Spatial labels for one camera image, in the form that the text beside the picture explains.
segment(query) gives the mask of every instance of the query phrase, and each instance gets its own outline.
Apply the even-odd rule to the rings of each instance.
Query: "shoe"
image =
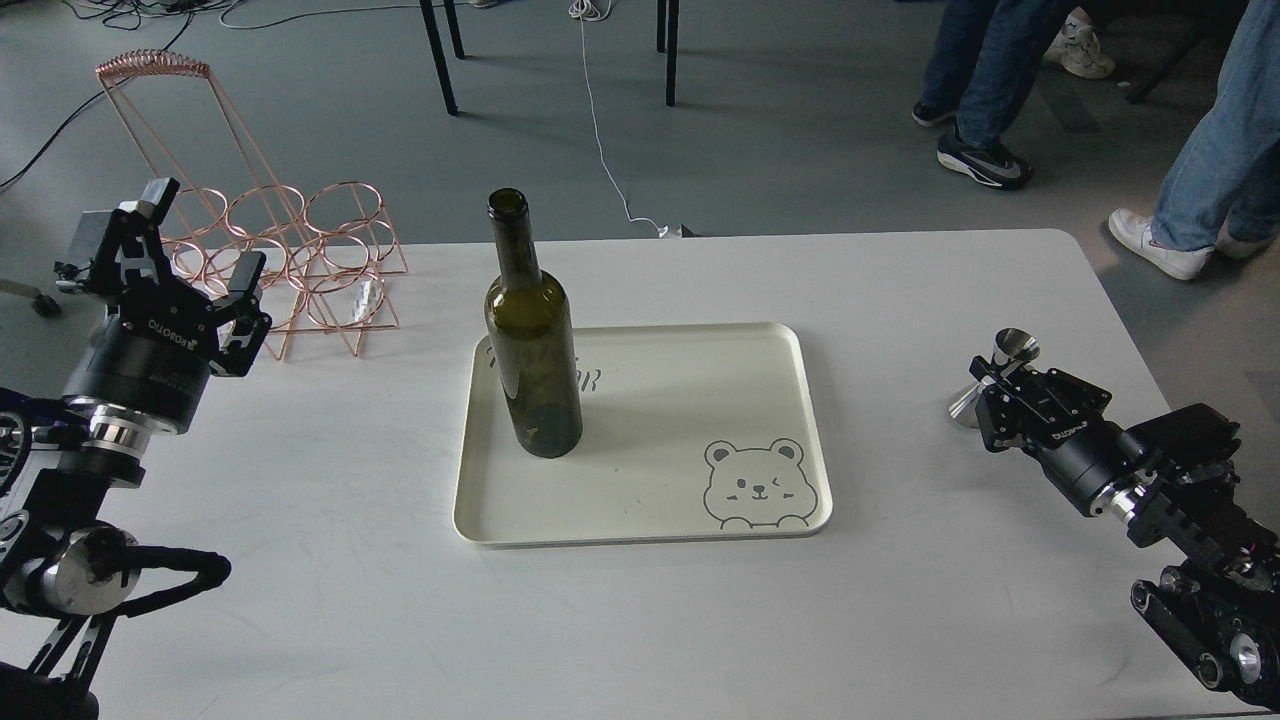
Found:
[[[1107,228],[1120,241],[1120,245],[1146,258],[1166,275],[1179,281],[1194,279],[1204,263],[1208,263],[1208,256],[1213,254],[1212,247],[1199,250],[1162,247],[1151,234],[1151,218],[1125,208],[1111,213],[1111,217],[1107,218]]]
[[[1102,53],[1093,26],[1068,17],[1053,44],[1044,53],[1050,63],[1059,63],[1066,72],[1084,79],[1102,79],[1116,70],[1116,61]]]
[[[1217,250],[1231,260],[1248,260],[1256,252],[1270,247],[1272,241],[1275,241],[1274,237],[1258,242],[1244,242],[1243,240],[1235,240],[1226,232],[1226,228],[1222,228],[1222,233],[1217,236],[1217,242],[1213,243],[1213,250]]]
[[[997,190],[1018,190],[1032,179],[1032,164],[996,143],[987,149],[965,145],[955,126],[938,138],[938,163],[948,170],[969,176],[978,184]]]
[[[954,109],[940,110],[938,108],[931,108],[924,102],[916,102],[911,108],[911,119],[915,120],[915,124],[922,128],[936,128],[942,123],[951,120],[954,117],[956,117],[956,111]]]

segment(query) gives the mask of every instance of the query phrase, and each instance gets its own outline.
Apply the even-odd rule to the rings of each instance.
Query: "cocktail jigger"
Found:
[[[996,346],[991,351],[991,364],[1004,374],[1020,368],[1039,356],[1039,343],[1025,331],[1005,328],[996,333]],[[978,428],[978,396],[986,382],[974,382],[957,392],[947,404],[947,414],[965,428]]]

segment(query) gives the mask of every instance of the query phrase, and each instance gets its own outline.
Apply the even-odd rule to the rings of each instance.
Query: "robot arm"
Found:
[[[58,287],[102,301],[102,324],[61,400],[0,388],[0,607],[58,620],[26,669],[0,662],[6,717],[96,717],[88,687],[115,620],[230,574],[215,552],[141,546],[97,519],[108,489],[142,483],[150,438],[184,433],[209,377],[244,375],[271,325],[259,309],[261,252],[241,256],[216,300],[173,274],[159,225],[177,191],[156,179],[141,200],[81,218]],[[192,578],[128,600],[145,569]],[[77,637],[70,670],[54,678]]]
[[[1192,405],[1123,430],[1103,418],[1106,391],[1036,370],[1038,352],[1027,333],[1001,331],[951,416],[988,451],[1036,460],[1082,515],[1117,516],[1135,546],[1169,538],[1187,560],[1135,582],[1134,609],[1206,688],[1280,711],[1280,548],[1235,505],[1239,425]]]

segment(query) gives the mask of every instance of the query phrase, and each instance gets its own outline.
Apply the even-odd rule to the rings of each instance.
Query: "wine bottle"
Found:
[[[573,328],[564,288],[538,266],[529,202],[513,188],[489,195],[500,274],[485,296],[485,324],[520,445],[559,457],[582,437]]]

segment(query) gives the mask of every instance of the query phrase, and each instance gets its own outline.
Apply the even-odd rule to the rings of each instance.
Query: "bear drawing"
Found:
[[[703,505],[721,528],[809,527],[818,509],[818,492],[800,461],[804,451],[794,439],[778,438],[768,448],[739,450],[718,439],[703,454],[712,468]]]

